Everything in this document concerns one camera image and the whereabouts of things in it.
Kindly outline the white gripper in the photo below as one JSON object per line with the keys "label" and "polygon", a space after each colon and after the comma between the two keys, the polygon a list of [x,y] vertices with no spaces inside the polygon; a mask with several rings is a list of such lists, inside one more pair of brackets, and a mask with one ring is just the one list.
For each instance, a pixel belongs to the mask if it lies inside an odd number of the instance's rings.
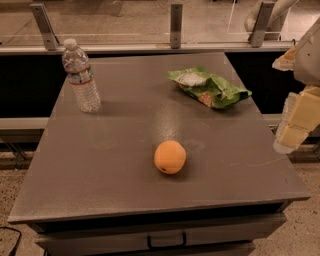
{"label": "white gripper", "polygon": [[299,94],[290,92],[285,100],[281,122],[276,131],[273,148],[280,154],[295,151],[320,125],[320,17],[292,46],[277,58],[272,67],[292,71],[296,80],[306,86]]}

